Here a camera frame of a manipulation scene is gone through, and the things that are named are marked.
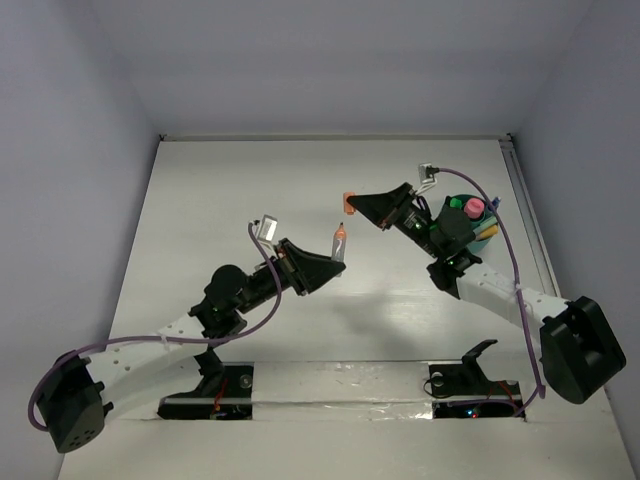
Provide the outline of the small orange eraser cap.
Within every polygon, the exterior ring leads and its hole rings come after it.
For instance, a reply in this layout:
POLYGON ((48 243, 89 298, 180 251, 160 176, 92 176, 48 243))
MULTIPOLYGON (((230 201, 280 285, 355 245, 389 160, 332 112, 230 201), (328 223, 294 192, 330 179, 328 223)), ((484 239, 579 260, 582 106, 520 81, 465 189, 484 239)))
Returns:
POLYGON ((343 211, 346 215, 354 215, 356 209, 349 203, 349 199, 354 195, 353 192, 345 192, 343 194, 343 211))

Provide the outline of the orange tip clear pencil case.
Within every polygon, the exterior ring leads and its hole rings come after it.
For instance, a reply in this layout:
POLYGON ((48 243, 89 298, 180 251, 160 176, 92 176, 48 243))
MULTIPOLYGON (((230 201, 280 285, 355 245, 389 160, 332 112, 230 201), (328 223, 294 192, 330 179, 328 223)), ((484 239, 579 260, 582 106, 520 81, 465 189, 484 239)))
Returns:
POLYGON ((331 258, 334 261, 343 262, 345 257, 347 234, 344 223, 341 222, 333 235, 331 258))

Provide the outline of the pink orange pencil-shaped case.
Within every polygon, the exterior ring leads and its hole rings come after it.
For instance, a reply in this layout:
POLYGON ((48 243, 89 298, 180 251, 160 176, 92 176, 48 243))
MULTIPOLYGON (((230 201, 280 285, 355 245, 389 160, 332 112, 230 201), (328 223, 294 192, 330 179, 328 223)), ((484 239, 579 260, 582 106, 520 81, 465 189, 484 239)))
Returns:
POLYGON ((491 238, 491 237, 497 235, 498 233, 499 233, 499 227, 497 225, 493 225, 493 226, 487 228, 486 230, 480 232, 476 236, 476 240, 477 241, 482 241, 482 240, 491 238))

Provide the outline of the green pencil-shaped clear case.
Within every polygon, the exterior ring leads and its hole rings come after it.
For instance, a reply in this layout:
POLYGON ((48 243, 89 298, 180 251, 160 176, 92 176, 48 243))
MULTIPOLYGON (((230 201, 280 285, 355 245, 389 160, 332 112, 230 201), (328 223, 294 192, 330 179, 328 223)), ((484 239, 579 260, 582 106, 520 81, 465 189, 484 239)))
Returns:
POLYGON ((495 216, 491 216, 490 218, 488 218, 487 220, 485 220, 483 222, 483 226, 485 228, 491 227, 493 225, 496 225, 498 223, 498 220, 495 216))

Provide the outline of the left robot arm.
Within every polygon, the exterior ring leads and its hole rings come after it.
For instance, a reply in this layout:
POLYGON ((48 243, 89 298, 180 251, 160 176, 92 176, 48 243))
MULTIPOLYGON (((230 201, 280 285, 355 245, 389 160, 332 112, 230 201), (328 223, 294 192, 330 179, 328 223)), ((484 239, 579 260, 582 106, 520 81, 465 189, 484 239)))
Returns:
POLYGON ((283 293, 305 296, 338 277, 346 268, 346 243, 331 255, 302 250, 288 239, 274 255, 248 274, 232 264, 215 270, 203 299, 187 314, 156 332, 112 338, 59 357, 39 380, 28 401, 32 427, 50 435, 60 453, 70 453, 94 440, 112 420, 172 394, 162 373, 185 361, 186 397, 216 395, 224 365, 216 347, 256 332, 244 314, 267 301, 277 311, 283 293))

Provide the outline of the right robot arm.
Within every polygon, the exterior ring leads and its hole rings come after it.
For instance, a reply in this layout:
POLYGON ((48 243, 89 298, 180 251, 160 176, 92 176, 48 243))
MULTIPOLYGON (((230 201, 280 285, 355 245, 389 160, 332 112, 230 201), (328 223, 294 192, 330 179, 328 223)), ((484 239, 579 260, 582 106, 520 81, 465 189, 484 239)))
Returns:
POLYGON ((520 273, 506 277, 470 250, 489 220, 475 196, 448 196, 433 215, 413 187, 379 194, 347 194, 344 202, 381 230, 395 228, 433 258, 427 271, 452 297, 521 327, 537 389, 550 387, 582 404, 626 367, 627 359, 600 305, 585 296, 566 300, 524 287, 520 273))

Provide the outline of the pink cap bottle in organizer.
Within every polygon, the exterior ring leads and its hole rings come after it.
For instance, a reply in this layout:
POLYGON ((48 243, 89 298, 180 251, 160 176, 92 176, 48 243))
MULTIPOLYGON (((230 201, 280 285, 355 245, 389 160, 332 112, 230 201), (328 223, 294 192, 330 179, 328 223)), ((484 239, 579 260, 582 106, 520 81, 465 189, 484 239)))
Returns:
POLYGON ((463 207, 464 213, 472 221, 479 221, 480 219, 482 219, 485 215, 485 209, 485 202, 476 197, 469 198, 463 207))

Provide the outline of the teal round organizer container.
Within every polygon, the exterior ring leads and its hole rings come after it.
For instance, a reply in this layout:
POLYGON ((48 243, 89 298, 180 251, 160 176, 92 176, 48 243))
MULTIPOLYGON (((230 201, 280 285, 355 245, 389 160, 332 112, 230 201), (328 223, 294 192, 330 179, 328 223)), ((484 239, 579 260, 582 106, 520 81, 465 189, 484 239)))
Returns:
POLYGON ((469 194, 457 194, 446 197, 445 205, 463 211, 470 220, 475 240, 467 245, 467 249, 472 254, 478 255, 499 233, 497 219, 484 199, 469 194))

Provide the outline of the aluminium rail right edge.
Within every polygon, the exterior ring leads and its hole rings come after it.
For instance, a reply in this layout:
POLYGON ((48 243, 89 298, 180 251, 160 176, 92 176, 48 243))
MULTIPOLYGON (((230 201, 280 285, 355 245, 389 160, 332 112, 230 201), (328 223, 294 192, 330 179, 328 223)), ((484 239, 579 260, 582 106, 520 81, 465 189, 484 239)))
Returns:
POLYGON ((546 294, 558 295, 558 283, 525 183, 514 139, 511 135, 506 135, 499 139, 499 145, 524 223, 524 229, 532 250, 543 291, 546 294))

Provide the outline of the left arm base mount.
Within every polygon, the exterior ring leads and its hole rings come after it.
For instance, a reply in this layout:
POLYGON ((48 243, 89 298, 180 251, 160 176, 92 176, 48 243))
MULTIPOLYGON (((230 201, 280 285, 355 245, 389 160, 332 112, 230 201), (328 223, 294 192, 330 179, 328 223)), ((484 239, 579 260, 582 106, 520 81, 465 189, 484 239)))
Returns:
POLYGON ((253 363, 225 364, 212 349, 195 357, 201 379, 188 392, 160 400, 163 420, 251 420, 253 417, 253 363))

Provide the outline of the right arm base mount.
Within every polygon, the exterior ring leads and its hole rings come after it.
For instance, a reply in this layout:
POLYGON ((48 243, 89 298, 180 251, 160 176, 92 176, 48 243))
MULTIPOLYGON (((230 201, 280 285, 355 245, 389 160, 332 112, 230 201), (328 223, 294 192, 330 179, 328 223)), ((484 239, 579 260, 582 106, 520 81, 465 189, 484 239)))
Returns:
POLYGON ((519 383, 490 380, 478 363, 480 355, 496 343, 484 340, 459 360, 429 364, 423 391, 432 400, 434 419, 525 417, 519 383))

